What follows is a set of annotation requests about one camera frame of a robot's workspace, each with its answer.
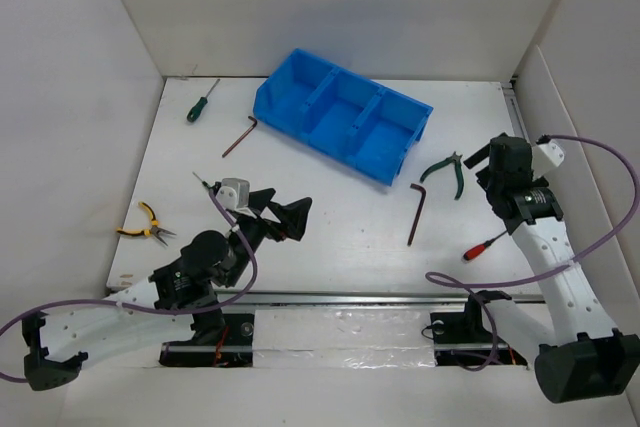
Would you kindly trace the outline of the green-handled cutting pliers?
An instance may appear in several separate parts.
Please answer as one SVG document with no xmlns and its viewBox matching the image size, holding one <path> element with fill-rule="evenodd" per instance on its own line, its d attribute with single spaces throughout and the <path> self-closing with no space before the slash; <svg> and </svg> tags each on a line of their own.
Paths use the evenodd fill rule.
<svg viewBox="0 0 640 427">
<path fill-rule="evenodd" d="M 454 195 L 454 199 L 456 201 L 460 200 L 463 192 L 464 192 L 464 187 L 465 187 L 465 181 L 464 181 L 464 175 L 462 172 L 462 156 L 457 154 L 456 152 L 453 152 L 451 155 L 449 155 L 448 157 L 444 158 L 443 160 L 436 162 L 434 164 L 432 164 L 431 166 L 429 166 L 427 169 L 425 169 L 423 171 L 423 173 L 421 174 L 420 178 L 419 178 L 419 182 L 420 183 L 424 183 L 426 178 L 435 173 L 438 170 L 441 170 L 449 165 L 453 166 L 454 169 L 454 173 L 455 173 L 455 177 L 456 177 L 456 182 L 457 182 L 457 188 L 456 188 L 456 193 Z"/>
</svg>

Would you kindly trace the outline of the brown hex key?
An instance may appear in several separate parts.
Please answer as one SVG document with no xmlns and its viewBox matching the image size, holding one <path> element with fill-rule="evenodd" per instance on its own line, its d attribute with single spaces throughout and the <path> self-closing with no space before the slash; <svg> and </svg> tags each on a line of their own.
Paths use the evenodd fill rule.
<svg viewBox="0 0 640 427">
<path fill-rule="evenodd" d="M 229 156 L 233 150 L 236 149 L 238 145 L 243 142 L 245 138 L 257 127 L 258 120 L 255 117 L 248 116 L 247 118 L 251 122 L 251 125 L 222 153 L 221 158 Z"/>
<path fill-rule="evenodd" d="M 410 189 L 412 191 L 418 192 L 420 195 L 419 201 L 418 201 L 418 205 L 416 208 L 416 212 L 414 214 L 413 220 L 412 220 L 412 225 L 411 225 L 411 230 L 407 239 L 407 246 L 411 247 L 413 245 L 414 242 L 414 238 L 416 235 L 416 231 L 419 225 L 419 221 L 421 218 L 421 214 L 424 208 L 424 204 L 426 201 L 426 197 L 427 197 L 427 191 L 426 189 L 418 183 L 411 183 L 410 184 Z"/>
</svg>

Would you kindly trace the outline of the red-handled screwdriver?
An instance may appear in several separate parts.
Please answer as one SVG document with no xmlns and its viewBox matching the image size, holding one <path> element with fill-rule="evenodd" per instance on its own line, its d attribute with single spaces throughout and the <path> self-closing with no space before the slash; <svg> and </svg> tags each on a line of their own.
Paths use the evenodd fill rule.
<svg viewBox="0 0 640 427">
<path fill-rule="evenodd" d="M 471 248 L 469 248 L 468 250 L 466 250 L 463 255 L 462 255 L 462 259 L 465 262 L 471 262 L 473 260 L 475 260 L 477 257 L 479 257 L 483 252 L 485 252 L 487 249 L 489 249 L 497 240 L 499 240 L 501 237 L 503 237 L 505 234 L 507 233 L 507 231 L 503 231 L 500 234 L 485 240 L 483 243 L 477 244 Z"/>
</svg>

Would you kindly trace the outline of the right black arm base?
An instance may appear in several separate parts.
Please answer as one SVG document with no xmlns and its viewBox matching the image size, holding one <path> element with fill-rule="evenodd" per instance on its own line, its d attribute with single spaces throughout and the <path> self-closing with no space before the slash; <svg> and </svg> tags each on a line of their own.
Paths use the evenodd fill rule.
<svg viewBox="0 0 640 427">
<path fill-rule="evenodd" d="M 496 304 L 517 306 L 511 296 L 500 291 L 481 290 L 471 294 L 460 311 L 437 311 L 421 335 L 433 342 L 437 367 L 458 367 L 478 372 L 493 366 L 529 367 L 527 360 L 500 336 L 494 337 L 484 307 L 489 307 L 498 324 Z"/>
</svg>

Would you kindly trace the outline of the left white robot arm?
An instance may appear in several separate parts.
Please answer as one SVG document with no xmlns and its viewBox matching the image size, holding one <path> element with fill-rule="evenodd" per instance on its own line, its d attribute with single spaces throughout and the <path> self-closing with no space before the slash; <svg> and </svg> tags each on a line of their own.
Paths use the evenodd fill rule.
<svg viewBox="0 0 640 427">
<path fill-rule="evenodd" d="M 205 188 L 227 232 L 198 233 L 174 261 L 103 299 L 46 304 L 21 318 L 28 348 L 23 372 L 32 390 L 61 387 L 82 369 L 140 347 L 217 342 L 226 328 L 223 308 L 246 295 L 257 278 L 224 301 L 219 289 L 234 287 L 245 270 L 257 268 L 263 241 L 300 241 L 305 234 L 309 197 L 282 205 L 274 189 L 252 191 L 236 178 Z"/>
</svg>

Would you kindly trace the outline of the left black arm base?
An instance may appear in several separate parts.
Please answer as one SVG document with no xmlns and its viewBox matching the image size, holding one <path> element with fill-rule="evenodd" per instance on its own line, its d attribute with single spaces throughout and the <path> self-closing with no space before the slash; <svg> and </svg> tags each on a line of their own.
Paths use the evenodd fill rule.
<svg viewBox="0 0 640 427">
<path fill-rule="evenodd" d="M 211 340 L 164 343 L 159 364 L 171 368 L 247 368 L 253 366 L 255 315 L 223 315 L 225 326 Z"/>
</svg>

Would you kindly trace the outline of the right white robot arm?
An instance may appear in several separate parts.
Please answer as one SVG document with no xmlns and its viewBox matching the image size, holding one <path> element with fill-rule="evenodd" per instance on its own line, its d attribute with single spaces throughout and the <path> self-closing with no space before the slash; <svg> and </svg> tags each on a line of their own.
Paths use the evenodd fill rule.
<svg viewBox="0 0 640 427">
<path fill-rule="evenodd" d="M 543 136 L 531 145 L 502 133 L 465 162 L 488 163 L 476 175 L 478 184 L 531 267 L 552 326 L 529 317 L 500 284 L 478 289 L 469 301 L 473 309 L 461 318 L 470 338 L 491 334 L 514 347 L 554 404 L 620 395 L 639 366 L 638 336 L 622 333 L 597 299 L 544 177 L 564 161 L 557 141 Z"/>
</svg>

